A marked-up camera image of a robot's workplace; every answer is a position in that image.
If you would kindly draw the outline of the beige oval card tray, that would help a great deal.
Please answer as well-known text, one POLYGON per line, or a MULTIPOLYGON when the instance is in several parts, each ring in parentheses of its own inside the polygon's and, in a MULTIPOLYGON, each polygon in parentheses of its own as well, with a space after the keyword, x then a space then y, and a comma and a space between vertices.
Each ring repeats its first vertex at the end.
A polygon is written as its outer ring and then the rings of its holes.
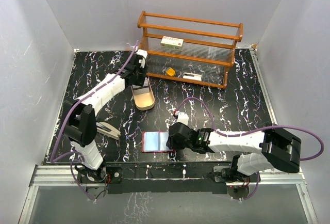
POLYGON ((155 97, 151 85, 149 87, 132 85, 131 90, 138 110, 145 111, 154 107, 155 97))

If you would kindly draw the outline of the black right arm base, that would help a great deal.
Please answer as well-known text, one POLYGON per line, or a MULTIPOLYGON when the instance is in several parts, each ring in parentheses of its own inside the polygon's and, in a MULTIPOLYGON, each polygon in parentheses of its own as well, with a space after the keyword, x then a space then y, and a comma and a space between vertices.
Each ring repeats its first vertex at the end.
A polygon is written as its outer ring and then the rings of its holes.
POLYGON ((232 163, 230 167, 222 168, 220 171, 215 171, 213 168, 212 171, 208 174, 208 178, 218 183, 242 183, 241 185, 230 185, 229 187, 233 190, 234 194, 237 194, 240 189, 247 190, 247 194, 243 193, 243 196, 230 196, 230 200, 236 200, 242 203, 248 199, 251 199, 258 190, 259 182, 260 182, 260 173, 254 172, 256 174, 256 185, 252 191, 249 192, 249 184, 250 184, 250 175, 245 175, 238 171, 238 160, 243 158, 243 155, 235 155, 233 157, 232 163))

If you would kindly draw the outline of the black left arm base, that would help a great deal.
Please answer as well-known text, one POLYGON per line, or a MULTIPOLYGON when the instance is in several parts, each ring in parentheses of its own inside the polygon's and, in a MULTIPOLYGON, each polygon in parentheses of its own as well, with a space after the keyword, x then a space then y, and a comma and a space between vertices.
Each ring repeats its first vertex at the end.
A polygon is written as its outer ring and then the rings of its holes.
POLYGON ((92 170, 85 166, 80 160, 74 159, 70 163, 70 172, 73 177, 74 182, 79 187, 80 190, 87 196, 88 200, 92 201, 94 204, 98 202, 101 194, 109 191, 110 184, 119 184, 123 180, 123 170, 120 167, 106 167, 104 164, 101 164, 101 167, 97 170, 92 170), (92 196, 88 193, 86 187, 82 186, 81 181, 78 179, 78 176, 75 175, 75 172, 78 173, 81 177, 87 178, 88 181, 92 183, 104 183, 105 188, 96 196, 92 196))

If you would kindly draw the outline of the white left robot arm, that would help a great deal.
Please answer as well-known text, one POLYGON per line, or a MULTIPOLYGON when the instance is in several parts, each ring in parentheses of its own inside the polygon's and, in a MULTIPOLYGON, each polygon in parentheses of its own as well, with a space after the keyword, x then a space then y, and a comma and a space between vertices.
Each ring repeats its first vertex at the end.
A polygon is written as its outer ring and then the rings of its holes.
POLYGON ((95 182, 106 177, 106 169, 101 166, 101 156, 95 137, 97 135, 96 116, 99 111, 117 94, 129 86, 144 86, 148 66, 148 53, 137 50, 130 54, 130 60, 124 68, 113 69, 105 78, 77 101, 66 102, 67 114, 62 133, 67 137, 75 150, 83 157, 83 165, 89 168, 88 175, 95 182))

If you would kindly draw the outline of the red card holder wallet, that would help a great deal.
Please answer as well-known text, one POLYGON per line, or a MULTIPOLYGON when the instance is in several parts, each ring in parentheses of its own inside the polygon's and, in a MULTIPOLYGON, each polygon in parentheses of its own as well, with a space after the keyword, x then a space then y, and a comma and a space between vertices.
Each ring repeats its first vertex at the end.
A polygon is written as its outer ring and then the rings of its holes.
POLYGON ((169 134, 167 131, 143 132, 142 153, 168 153, 173 152, 167 146, 169 134))

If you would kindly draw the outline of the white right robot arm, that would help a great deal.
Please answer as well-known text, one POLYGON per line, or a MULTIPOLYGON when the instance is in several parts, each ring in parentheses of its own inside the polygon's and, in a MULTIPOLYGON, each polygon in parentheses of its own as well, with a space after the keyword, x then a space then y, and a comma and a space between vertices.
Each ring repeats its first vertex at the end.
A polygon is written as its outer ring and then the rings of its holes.
POLYGON ((300 170, 301 140, 279 126, 268 126, 256 132, 225 132, 194 130, 177 122, 168 131, 167 147, 174 150, 188 148, 194 152, 238 152, 231 167, 222 170, 229 180, 242 181, 256 172, 275 168, 286 173, 300 170))

